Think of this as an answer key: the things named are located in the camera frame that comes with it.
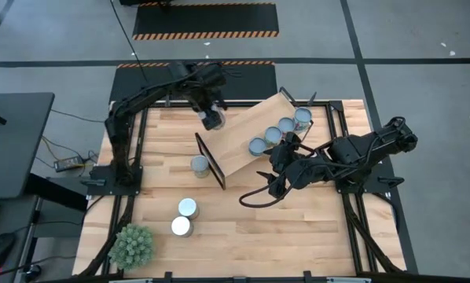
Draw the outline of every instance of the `black desk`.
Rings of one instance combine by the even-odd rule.
[[[0,116],[6,119],[0,125],[0,234],[36,222],[40,198],[86,210],[85,195],[31,173],[53,99],[52,93],[0,94]],[[19,230],[16,237],[3,270],[31,261],[34,230]],[[2,275],[0,282],[13,282],[15,277],[16,272]]]

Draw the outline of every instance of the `power adapter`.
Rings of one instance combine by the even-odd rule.
[[[85,166],[85,161],[80,156],[69,157],[53,162],[53,167],[57,173],[77,169],[83,166]]]

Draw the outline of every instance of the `silver can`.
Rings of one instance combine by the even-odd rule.
[[[265,143],[267,147],[278,145],[282,138],[282,131],[277,127],[268,127],[265,130]]]
[[[185,198],[179,201],[178,209],[179,209],[179,214],[186,217],[189,220],[194,220],[199,214],[196,201],[190,198]]]
[[[306,130],[310,126],[312,112],[307,108],[300,107],[295,110],[295,132]]]
[[[184,216],[176,217],[172,221],[172,233],[180,237],[189,237],[193,233],[193,223]]]
[[[195,156],[191,159],[191,170],[197,178],[205,178],[209,175],[209,162],[205,156]]]
[[[253,156],[261,156],[266,149],[266,142],[262,138],[253,138],[249,142],[249,153]]]
[[[282,138],[285,138],[285,135],[288,132],[292,132],[295,130],[295,121],[291,118],[284,117],[279,120],[279,129],[282,131]]]

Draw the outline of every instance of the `hazard stripe tape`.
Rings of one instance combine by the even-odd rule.
[[[210,63],[215,63],[217,61],[202,61],[202,62],[197,62],[199,66],[210,64]],[[254,64],[274,64],[272,61],[222,61],[219,62],[223,65],[254,65]],[[150,68],[150,67],[167,67],[169,63],[144,63],[141,64],[143,68]],[[137,68],[139,67],[139,64],[119,64],[118,67],[116,68]]]
[[[272,38],[278,31],[206,31],[134,35],[134,40]]]
[[[147,6],[157,6],[158,2],[150,2],[150,3],[142,3],[139,4],[139,7],[147,7]],[[229,6],[229,5],[275,5],[272,2],[256,2],[256,3],[203,3],[203,4],[190,4],[190,3],[182,3],[182,4],[171,4],[171,6]]]

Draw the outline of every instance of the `green succulent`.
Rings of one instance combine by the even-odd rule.
[[[121,270],[133,270],[146,265],[153,254],[152,234],[148,227],[128,224],[116,234],[116,242],[109,251],[111,263]]]

